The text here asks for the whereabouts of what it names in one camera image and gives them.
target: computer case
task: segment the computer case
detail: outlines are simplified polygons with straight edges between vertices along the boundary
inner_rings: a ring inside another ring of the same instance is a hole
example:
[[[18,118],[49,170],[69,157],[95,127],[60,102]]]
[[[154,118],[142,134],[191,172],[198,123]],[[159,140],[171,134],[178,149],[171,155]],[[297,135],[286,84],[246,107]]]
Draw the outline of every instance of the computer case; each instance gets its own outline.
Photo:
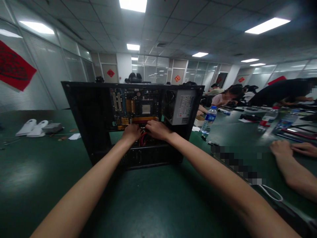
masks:
[[[204,91],[204,86],[191,85],[61,83],[93,165],[110,151],[114,138],[121,137],[118,132],[130,123],[144,129],[148,120],[158,120],[189,140]],[[138,169],[182,162],[182,154],[168,143],[144,137],[146,142],[136,141],[119,167]]]

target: hand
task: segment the hand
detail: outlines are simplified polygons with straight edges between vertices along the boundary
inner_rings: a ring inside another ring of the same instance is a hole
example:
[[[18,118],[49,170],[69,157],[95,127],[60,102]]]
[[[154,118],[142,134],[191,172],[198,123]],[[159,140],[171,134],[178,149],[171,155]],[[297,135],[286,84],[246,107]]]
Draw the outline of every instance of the hand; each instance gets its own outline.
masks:
[[[292,144],[291,149],[303,155],[317,157],[317,148],[311,143]]]
[[[198,110],[196,116],[202,116],[202,115],[203,115],[203,112]]]
[[[122,135],[122,140],[127,140],[130,143],[136,142],[141,135],[141,129],[137,124],[129,124]]]
[[[290,143],[286,140],[277,140],[272,142],[270,149],[275,156],[292,157],[293,151]]]
[[[150,131],[149,135],[153,138],[165,141],[172,134],[172,131],[168,129],[163,123],[154,120],[148,121],[145,129],[148,129]]]

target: plastic bottle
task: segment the plastic bottle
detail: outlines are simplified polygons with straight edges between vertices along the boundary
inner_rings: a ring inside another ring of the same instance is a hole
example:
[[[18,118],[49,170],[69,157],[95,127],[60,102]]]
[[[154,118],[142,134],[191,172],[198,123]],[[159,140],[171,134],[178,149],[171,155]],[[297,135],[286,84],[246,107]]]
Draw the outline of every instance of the plastic bottle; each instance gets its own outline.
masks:
[[[260,122],[258,126],[258,131],[265,132],[271,126],[272,122],[278,116],[278,109],[279,107],[273,107],[270,111],[268,111],[264,115],[264,117],[262,118],[262,121]]]
[[[291,110],[291,112],[289,114],[287,114],[286,116],[284,116],[278,122],[278,124],[274,127],[272,134],[276,134],[282,129],[289,128],[297,120],[297,118],[298,118],[297,113],[298,112],[299,112],[299,110],[297,110],[297,109]]]
[[[200,130],[203,134],[207,134],[207,135],[209,134],[210,126],[214,122],[216,116],[217,116],[217,107],[212,106],[210,110],[207,112],[207,115],[205,117],[205,122]]]

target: fluorescent light panel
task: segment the fluorescent light panel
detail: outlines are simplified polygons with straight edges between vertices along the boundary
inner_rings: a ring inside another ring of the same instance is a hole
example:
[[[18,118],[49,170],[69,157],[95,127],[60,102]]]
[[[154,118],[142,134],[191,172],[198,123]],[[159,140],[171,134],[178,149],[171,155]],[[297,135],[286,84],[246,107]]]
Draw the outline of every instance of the fluorescent light panel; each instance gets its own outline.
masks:
[[[263,64],[263,63],[259,63],[259,64],[250,64],[250,66],[261,66],[261,65],[266,65],[266,64]]]
[[[127,44],[126,47],[128,48],[128,50],[140,50],[139,45]]]
[[[241,62],[245,62],[245,63],[248,63],[248,62],[253,62],[253,61],[257,61],[259,59],[248,59],[248,60],[243,60]]]
[[[146,10],[147,0],[119,0],[120,7],[122,9],[127,9],[136,12],[144,13]]]
[[[5,29],[0,29],[0,34],[8,36],[8,37],[23,38],[22,36],[19,36],[15,33],[12,33],[10,31],[5,30]]]
[[[20,22],[39,33],[50,34],[50,35],[55,34],[51,28],[48,28],[42,23],[31,22],[31,21],[20,21]]]
[[[197,54],[194,54],[193,57],[203,57],[205,55],[207,55],[208,53],[202,53],[202,52],[198,52]]]
[[[247,31],[246,33],[251,33],[251,34],[261,34],[263,32],[266,32],[268,30],[271,30],[273,28],[279,27],[281,25],[284,25],[286,23],[289,23],[290,20],[282,19],[282,18],[272,18],[271,20],[268,20],[258,26],[255,26]]]

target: pci slot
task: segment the pci slot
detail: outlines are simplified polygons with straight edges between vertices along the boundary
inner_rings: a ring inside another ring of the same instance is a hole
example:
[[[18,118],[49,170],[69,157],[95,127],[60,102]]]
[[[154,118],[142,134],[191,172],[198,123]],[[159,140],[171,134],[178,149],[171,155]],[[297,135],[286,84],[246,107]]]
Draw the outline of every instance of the pci slot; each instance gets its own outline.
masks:
[[[119,111],[122,111],[122,108],[121,108],[121,100],[120,100],[120,93],[117,93],[117,96],[118,96],[118,107],[119,107]]]
[[[112,93],[113,105],[115,106],[115,111],[118,111],[117,102],[116,102],[116,93]]]

